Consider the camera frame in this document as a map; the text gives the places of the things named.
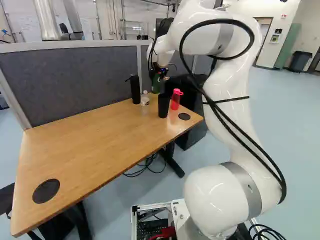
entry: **doorway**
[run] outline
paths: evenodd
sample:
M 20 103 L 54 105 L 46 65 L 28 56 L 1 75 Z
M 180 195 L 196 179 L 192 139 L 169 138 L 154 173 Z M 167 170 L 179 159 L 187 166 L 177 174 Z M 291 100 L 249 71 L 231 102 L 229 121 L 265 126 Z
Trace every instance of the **doorway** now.
M 308 73 L 310 74 L 315 74 L 315 75 L 320 75 L 320 47 L 316 54 L 314 55 L 314 58 L 307 70 Z
M 263 48 L 263 46 L 265 44 L 266 37 L 267 37 L 267 35 L 269 33 L 271 23 L 272 23 L 274 18 L 273 17 L 254 17 L 254 18 L 259 23 L 260 28 L 261 28 L 261 33 L 262 33 L 262 43 L 261 43 L 261 46 L 260 46 L 260 50 L 259 50 L 258 54 L 256 55 L 256 58 L 255 58 L 255 60 L 253 62 L 253 66 L 256 66 L 258 58 L 259 58 L 260 53 L 262 51 L 262 48 Z

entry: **black water bottle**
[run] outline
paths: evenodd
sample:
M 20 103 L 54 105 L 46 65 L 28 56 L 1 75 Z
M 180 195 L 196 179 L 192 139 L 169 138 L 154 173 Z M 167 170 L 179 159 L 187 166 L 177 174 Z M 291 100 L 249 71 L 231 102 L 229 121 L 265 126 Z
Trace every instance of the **black water bottle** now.
M 131 97 L 132 97 L 132 102 L 134 104 L 140 104 L 140 81 L 139 81 L 139 76 L 138 75 L 131 75 L 129 79 L 125 80 L 128 81 L 130 80 L 130 85 L 131 85 Z

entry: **ceiling pipe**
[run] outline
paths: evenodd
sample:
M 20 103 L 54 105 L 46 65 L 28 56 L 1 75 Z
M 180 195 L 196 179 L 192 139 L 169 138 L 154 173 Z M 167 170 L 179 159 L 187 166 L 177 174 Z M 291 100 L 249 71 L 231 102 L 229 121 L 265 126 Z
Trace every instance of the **ceiling pipe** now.
M 84 32 L 81 27 L 80 17 L 77 11 L 75 0 L 63 0 L 63 4 L 74 36 L 80 40 L 84 35 Z
M 51 0 L 33 0 L 38 21 L 41 28 L 43 41 L 60 40 L 61 35 L 58 30 L 56 16 L 53 11 Z

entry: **black cup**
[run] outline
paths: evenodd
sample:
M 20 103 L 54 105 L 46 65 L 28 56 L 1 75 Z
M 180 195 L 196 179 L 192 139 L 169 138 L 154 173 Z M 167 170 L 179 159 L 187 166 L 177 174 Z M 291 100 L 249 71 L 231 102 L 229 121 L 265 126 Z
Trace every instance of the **black cup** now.
M 170 95 L 161 93 L 158 95 L 158 115 L 160 118 L 165 119 L 168 116 Z

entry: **gray ring band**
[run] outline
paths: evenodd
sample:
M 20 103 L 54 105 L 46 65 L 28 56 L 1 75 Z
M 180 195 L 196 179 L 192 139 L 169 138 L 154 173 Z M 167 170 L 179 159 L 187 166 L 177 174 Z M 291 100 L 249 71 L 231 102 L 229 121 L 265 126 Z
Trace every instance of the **gray ring band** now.
M 220 165 L 228 169 L 239 181 L 248 202 L 249 215 L 247 219 L 259 216 L 262 211 L 261 195 L 249 173 L 232 161 L 220 163 Z

